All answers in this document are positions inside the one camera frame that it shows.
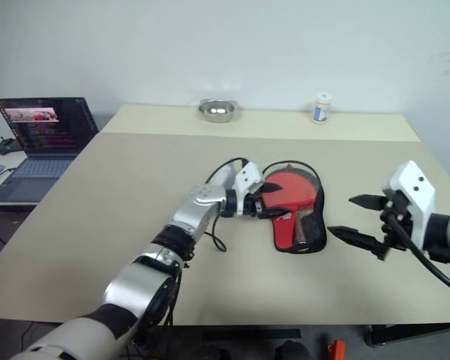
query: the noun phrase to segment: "laptop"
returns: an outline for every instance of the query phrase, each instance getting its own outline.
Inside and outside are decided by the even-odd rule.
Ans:
[[[0,203],[39,203],[98,132],[83,97],[0,99],[27,158],[0,185]]]

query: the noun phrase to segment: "orange object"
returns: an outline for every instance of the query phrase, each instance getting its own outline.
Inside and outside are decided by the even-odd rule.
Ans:
[[[346,344],[342,340],[335,340],[327,346],[328,360],[345,360]]]

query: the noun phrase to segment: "white wall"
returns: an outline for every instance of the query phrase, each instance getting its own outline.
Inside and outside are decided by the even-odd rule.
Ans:
[[[0,0],[0,97],[299,110],[322,90],[404,114],[450,172],[450,0]]]

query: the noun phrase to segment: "bottle cap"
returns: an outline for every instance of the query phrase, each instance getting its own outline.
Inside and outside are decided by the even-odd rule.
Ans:
[[[316,102],[321,104],[330,104],[332,102],[332,96],[326,92],[319,92],[316,95]]]

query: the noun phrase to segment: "table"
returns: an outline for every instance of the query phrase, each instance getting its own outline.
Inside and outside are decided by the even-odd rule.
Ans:
[[[376,237],[378,213],[347,199],[379,194],[413,159],[438,190],[437,211],[450,214],[450,177],[403,117],[335,114],[316,126],[307,116],[243,111],[210,124],[194,109],[122,107],[0,253],[0,318],[61,322],[93,311],[189,189],[235,156],[261,167],[308,162],[322,178],[326,225]],[[272,225],[246,217],[223,219],[217,234],[229,252],[206,237],[198,243],[184,270],[178,325],[450,322],[450,290],[410,252],[380,262],[329,233],[319,253],[278,253]],[[450,265],[438,266],[450,276]]]

